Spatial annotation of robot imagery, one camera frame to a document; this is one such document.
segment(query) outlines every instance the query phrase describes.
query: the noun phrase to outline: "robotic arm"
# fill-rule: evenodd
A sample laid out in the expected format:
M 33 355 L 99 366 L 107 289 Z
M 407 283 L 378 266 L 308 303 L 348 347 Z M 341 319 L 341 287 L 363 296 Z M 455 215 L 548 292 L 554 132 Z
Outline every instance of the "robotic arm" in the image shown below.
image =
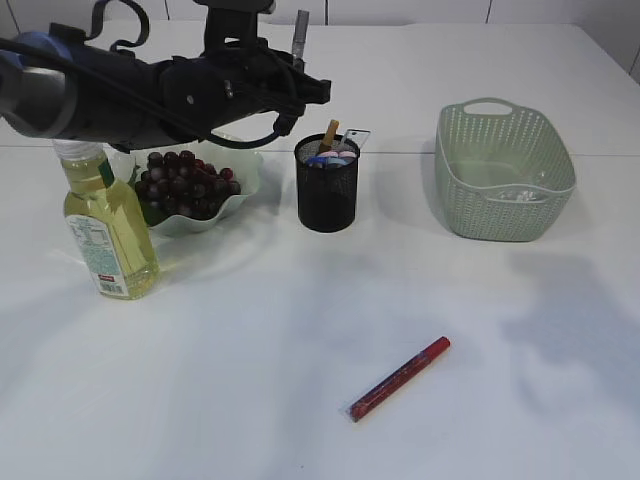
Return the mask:
M 40 138 L 110 143 L 121 151 L 209 140 L 230 148 L 257 148 L 291 132 L 307 104 L 325 104 L 331 82 L 304 74 L 304 62 L 272 50 L 258 37 L 258 14 L 274 0 L 194 0 L 209 7 L 204 52 L 147 64 L 121 47 L 142 45 L 149 19 L 138 15 L 136 42 L 110 51 L 89 47 L 102 31 L 110 0 L 99 0 L 92 32 L 52 24 L 0 39 L 0 115 L 19 133 Z M 279 114 L 273 133 L 234 142 L 214 128 L 256 113 Z

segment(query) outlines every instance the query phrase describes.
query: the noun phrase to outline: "white bowl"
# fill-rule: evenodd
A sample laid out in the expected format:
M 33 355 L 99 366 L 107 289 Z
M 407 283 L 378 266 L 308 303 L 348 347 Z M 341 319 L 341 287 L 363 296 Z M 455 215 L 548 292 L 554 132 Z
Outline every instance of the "white bowl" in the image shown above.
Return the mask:
M 226 167 L 231 168 L 235 174 L 234 178 L 242 187 L 242 194 L 229 197 L 220 207 L 218 214 L 209 220 L 194 220 L 182 215 L 172 215 L 161 223 L 149 227 L 150 230 L 168 237 L 179 237 L 189 233 L 201 233 L 209 230 L 219 220 L 228 217 L 240 208 L 240 205 L 260 188 L 259 172 L 263 162 L 262 155 L 255 150 L 232 150 L 211 142 L 192 142 L 171 147 L 137 150 L 131 152 L 130 155 L 116 153 L 112 164 L 114 164 L 116 176 L 121 179 L 130 178 L 133 166 L 138 165 L 141 167 L 138 170 L 139 179 L 142 172 L 147 168 L 147 157 L 151 152 L 160 152 L 162 154 L 166 152 L 180 153 L 182 150 L 191 150 L 196 155 L 196 158 L 205 163 L 212 163 L 218 171 Z M 124 163 L 129 165 L 128 177 L 125 173 L 127 167 L 123 166 Z

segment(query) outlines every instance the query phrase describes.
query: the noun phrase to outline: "yellow oil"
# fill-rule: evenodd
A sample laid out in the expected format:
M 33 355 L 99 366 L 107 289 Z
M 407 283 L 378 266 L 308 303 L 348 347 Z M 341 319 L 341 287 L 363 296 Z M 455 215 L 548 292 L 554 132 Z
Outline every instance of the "yellow oil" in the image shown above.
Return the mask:
M 124 297 L 100 293 L 119 299 L 141 297 L 154 284 L 159 269 L 135 192 L 113 178 L 104 153 L 61 163 L 71 186 L 64 202 L 65 217 L 92 217 L 107 226 L 128 290 Z

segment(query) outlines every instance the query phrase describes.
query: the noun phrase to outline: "pencil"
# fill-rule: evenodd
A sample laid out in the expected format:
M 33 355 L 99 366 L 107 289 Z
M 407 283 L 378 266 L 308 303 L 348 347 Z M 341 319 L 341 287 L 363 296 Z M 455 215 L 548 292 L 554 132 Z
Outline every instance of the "pencil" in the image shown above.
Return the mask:
M 318 153 L 324 153 L 331 150 L 333 147 L 333 139 L 336 136 L 336 132 L 338 131 L 338 127 L 340 126 L 340 122 L 337 120 L 331 120 L 329 123 L 329 128 L 327 128 L 327 133 L 324 134 L 324 138 L 322 139 L 322 143 L 320 144 L 320 148 L 318 148 Z

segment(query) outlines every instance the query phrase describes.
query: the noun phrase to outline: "basket handle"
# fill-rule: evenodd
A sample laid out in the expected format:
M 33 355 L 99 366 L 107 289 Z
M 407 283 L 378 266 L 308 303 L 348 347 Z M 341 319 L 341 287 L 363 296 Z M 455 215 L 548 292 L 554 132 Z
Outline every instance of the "basket handle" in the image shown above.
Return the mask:
M 515 203 L 518 205 L 541 205 L 547 203 L 554 197 L 548 190 L 536 187 L 535 185 L 496 187 L 482 192 L 481 195 L 483 195 L 488 202 Z
M 503 107 L 508 107 L 511 109 L 509 113 L 469 113 L 467 112 L 467 107 L 471 105 L 481 105 L 481 104 L 490 104 L 490 105 L 502 105 Z M 515 103 L 511 103 L 507 100 L 502 100 L 501 98 L 495 97 L 484 97 L 484 98 L 476 98 L 475 100 L 469 100 L 468 102 L 461 103 L 460 106 L 466 115 L 482 115 L 482 116 L 491 116 L 491 117 L 506 117 L 509 115 L 513 115 L 516 110 L 519 110 L 521 107 L 516 105 Z

